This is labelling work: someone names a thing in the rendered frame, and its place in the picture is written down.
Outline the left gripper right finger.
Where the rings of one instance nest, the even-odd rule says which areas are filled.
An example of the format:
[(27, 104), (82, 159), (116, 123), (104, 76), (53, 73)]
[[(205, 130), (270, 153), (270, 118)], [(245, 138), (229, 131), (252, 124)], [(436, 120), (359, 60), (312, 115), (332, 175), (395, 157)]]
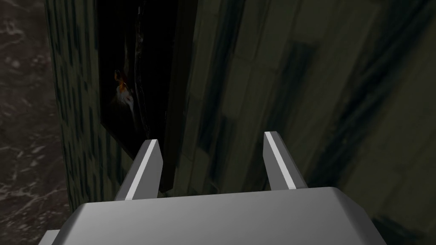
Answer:
[(263, 161), (272, 191), (307, 188), (285, 143), (276, 131), (263, 134)]

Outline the dark framed wall picture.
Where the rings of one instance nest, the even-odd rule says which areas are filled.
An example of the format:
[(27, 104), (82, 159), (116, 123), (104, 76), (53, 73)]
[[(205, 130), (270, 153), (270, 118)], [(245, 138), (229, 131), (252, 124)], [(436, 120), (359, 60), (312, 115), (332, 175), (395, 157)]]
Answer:
[(101, 123), (135, 158), (163, 142), (178, 0), (97, 0)]

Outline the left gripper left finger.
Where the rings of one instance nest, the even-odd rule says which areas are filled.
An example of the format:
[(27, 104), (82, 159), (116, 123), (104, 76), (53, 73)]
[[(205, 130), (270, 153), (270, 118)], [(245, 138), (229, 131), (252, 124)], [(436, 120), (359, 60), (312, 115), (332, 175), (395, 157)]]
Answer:
[(136, 155), (115, 200), (154, 199), (163, 168), (157, 139), (145, 140)]

